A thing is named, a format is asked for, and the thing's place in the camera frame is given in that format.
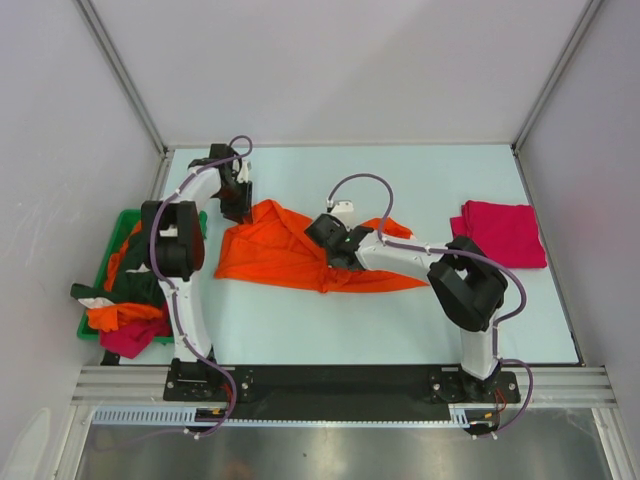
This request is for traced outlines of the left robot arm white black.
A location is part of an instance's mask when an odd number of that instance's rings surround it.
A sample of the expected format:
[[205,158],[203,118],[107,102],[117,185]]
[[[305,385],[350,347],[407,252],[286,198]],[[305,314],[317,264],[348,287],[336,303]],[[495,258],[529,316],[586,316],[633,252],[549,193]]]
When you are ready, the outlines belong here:
[[224,219],[237,224],[252,221],[248,161],[252,150],[246,135],[212,144],[207,157],[188,165],[186,177],[169,195],[141,206],[145,265],[164,294],[174,339],[166,401],[210,400],[232,385],[215,361],[204,321],[200,277],[206,247],[200,213],[214,199]]

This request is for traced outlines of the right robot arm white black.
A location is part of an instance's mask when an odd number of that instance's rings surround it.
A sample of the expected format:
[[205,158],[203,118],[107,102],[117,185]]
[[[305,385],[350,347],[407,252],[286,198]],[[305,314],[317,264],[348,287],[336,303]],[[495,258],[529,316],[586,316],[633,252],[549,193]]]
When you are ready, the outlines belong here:
[[441,308],[460,329],[460,388],[467,399],[484,401],[497,389],[500,373],[493,327],[507,281],[468,238],[458,237],[432,252],[415,240],[385,236],[371,227],[347,227],[323,213],[304,230],[324,250],[330,267],[386,272],[427,282]]

